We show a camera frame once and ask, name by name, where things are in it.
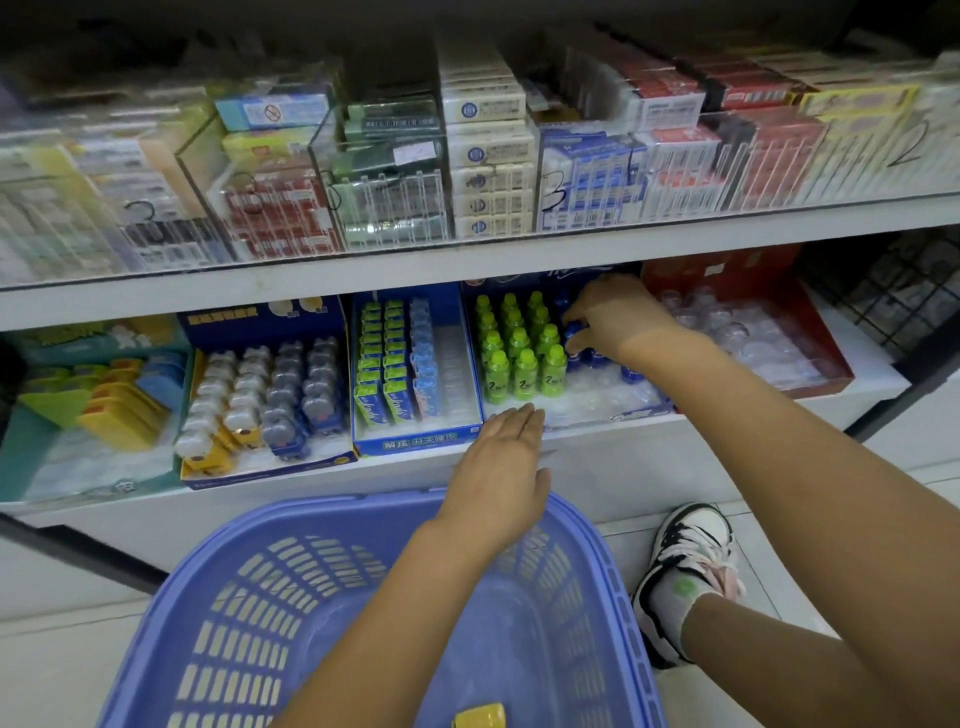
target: shelf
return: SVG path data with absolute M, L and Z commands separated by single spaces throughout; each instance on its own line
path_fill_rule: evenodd
M 960 223 L 960 194 L 0 290 L 0 330 Z
M 817 302 L 850 363 L 853 382 L 801 404 L 843 429 L 908 382 L 889 355 L 836 310 Z M 171 569 L 220 525 L 267 503 L 445 485 L 467 444 L 385 455 L 326 470 L 265 477 L 204 491 L 177 489 L 20 518 L 64 524 L 162 569 Z M 684 415 L 601 423 L 547 433 L 541 464 L 554 488 L 596 522 L 668 510 L 684 499 L 731 500 L 738 494 Z

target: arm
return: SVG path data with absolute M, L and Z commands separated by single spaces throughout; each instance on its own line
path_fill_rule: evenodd
M 644 373 L 683 410 L 864 666 L 911 712 L 955 720 L 960 510 L 676 325 L 636 278 L 595 281 L 567 317 L 589 323 L 569 348 Z
M 277 728 L 413 725 L 446 641 L 490 561 L 543 513 L 543 411 L 488 420 L 370 603 L 294 695 Z

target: hand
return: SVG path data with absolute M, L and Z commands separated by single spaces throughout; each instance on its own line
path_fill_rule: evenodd
M 436 521 L 492 559 L 543 514 L 550 471 L 538 471 L 543 410 L 525 404 L 487 420 L 457 465 Z
M 659 345 L 664 333 L 686 332 L 636 276 L 604 274 L 584 288 L 564 315 L 564 323 L 588 325 L 566 342 L 566 350 L 595 349 L 620 364 L 635 367 L 638 352 Z

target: shopping basket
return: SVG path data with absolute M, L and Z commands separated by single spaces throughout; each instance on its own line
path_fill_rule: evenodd
M 269 725 L 443 497 L 290 500 L 216 531 L 154 598 L 100 726 Z M 503 703 L 511 728 L 664 725 L 610 552 L 558 496 L 477 586 L 416 725 L 446 728 L 487 703 Z

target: clear plastic bottle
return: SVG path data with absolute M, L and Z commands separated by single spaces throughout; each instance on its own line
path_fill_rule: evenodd
M 510 396 L 510 361 L 503 351 L 493 352 L 484 369 L 484 398 L 502 404 Z
M 493 306 L 490 305 L 490 296 L 481 293 L 477 296 L 477 303 L 474 306 L 473 310 L 476 312 L 477 321 L 483 318 L 485 313 L 493 313 Z
M 534 337 L 534 340 L 540 338 L 540 332 L 549 323 L 550 311 L 545 305 L 542 305 L 530 316 L 530 335 Z
M 503 351 L 503 339 L 497 331 L 491 331 L 487 334 L 487 338 L 484 339 L 483 347 L 481 348 L 480 360 L 483 361 L 484 365 L 490 361 L 490 357 L 493 355 L 493 352 L 502 352 Z
M 557 344 L 560 344 L 560 332 L 557 330 L 557 325 L 547 324 L 537 338 L 537 356 L 544 358 Z
M 493 315 L 492 311 L 484 311 L 480 314 L 480 322 L 477 324 L 477 330 L 480 332 L 481 342 L 487 338 L 487 334 L 491 331 L 500 332 L 500 326 L 497 324 L 496 316 Z
M 554 344 L 540 363 L 540 391 L 546 397 L 559 397 L 565 388 L 566 353 L 560 344 Z
M 503 302 L 500 304 L 500 315 L 506 318 L 507 311 L 512 308 L 515 308 L 517 311 L 520 310 L 519 306 L 516 304 L 516 293 L 504 294 Z
M 506 339 L 515 328 L 524 327 L 526 327 L 526 322 L 523 321 L 523 314 L 520 313 L 520 309 L 511 308 L 507 311 L 506 316 L 503 317 L 503 330 L 500 334 Z
M 514 397 L 531 400 L 537 393 L 537 373 L 540 367 L 532 349 L 524 349 L 514 362 Z
M 527 299 L 527 315 L 533 316 L 542 305 L 543 293 L 541 291 L 533 291 L 530 294 L 530 298 Z
M 510 334 L 510 342 L 507 344 L 507 356 L 514 361 L 520 352 L 530 348 L 530 337 L 527 336 L 527 329 L 523 327 L 515 328 Z

